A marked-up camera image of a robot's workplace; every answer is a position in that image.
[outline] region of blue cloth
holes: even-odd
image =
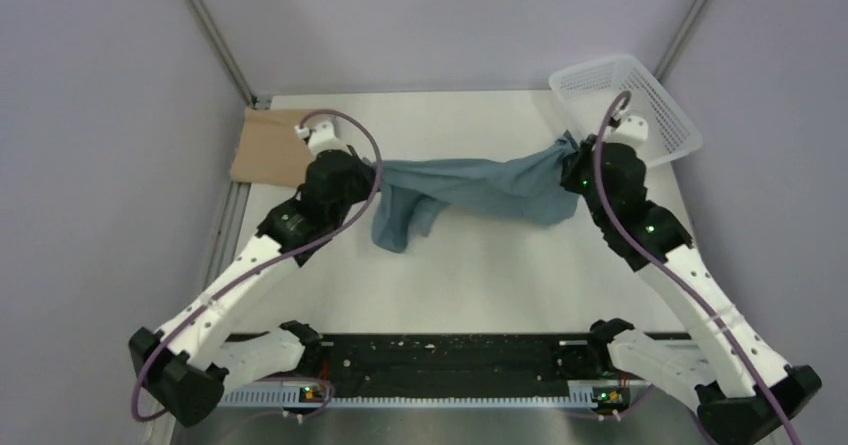
[[[382,198],[371,226],[378,247],[403,252],[410,234],[427,236],[448,205],[553,225],[574,214],[578,195],[559,185],[571,135],[547,150],[505,163],[484,159],[383,162]]]

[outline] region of white table surface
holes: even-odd
[[[548,147],[569,124],[550,91],[424,92],[275,97],[272,109],[334,108],[362,122],[384,159],[507,160]],[[340,135],[362,156],[352,126]],[[648,196],[687,227],[670,165],[649,170]],[[252,185],[239,249],[292,189]],[[370,241],[373,210],[270,292],[237,327],[287,320],[324,333],[582,332],[621,317],[646,331],[682,331],[656,293],[613,254],[582,199],[575,215],[543,228],[449,207],[429,237],[395,254]]]

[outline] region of lavender wall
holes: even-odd
[[[139,443],[126,342],[199,285],[243,104],[183,0],[0,23],[0,443]]]
[[[257,93],[547,88],[566,65],[659,63],[694,0],[205,0]]]
[[[840,443],[848,396],[848,0],[715,0],[666,86],[704,134],[677,176],[708,265],[824,389],[797,419]]]

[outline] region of cardboard piece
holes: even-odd
[[[294,127],[310,111],[246,109],[230,178],[284,187],[302,184],[312,157]]]

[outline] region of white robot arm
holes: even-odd
[[[669,305],[698,351],[656,342],[621,319],[593,325],[590,342],[612,367],[685,404],[720,445],[756,443],[794,417],[821,381],[809,366],[791,366],[754,331],[709,273],[688,232],[671,212],[646,199],[645,164],[635,149],[647,138],[648,120],[615,105],[608,112],[614,131],[605,136],[600,158],[594,156],[598,139],[591,136],[566,159],[561,184],[586,199],[610,248]]]
[[[269,212],[192,303],[155,332],[141,328],[130,339],[144,388],[185,426],[206,417],[225,393],[295,369],[306,346],[320,339],[307,325],[287,322],[258,338],[225,343],[239,320],[329,239],[316,241],[340,231],[351,206],[373,194],[375,170],[336,137],[331,122],[296,131],[314,158],[296,195]]]

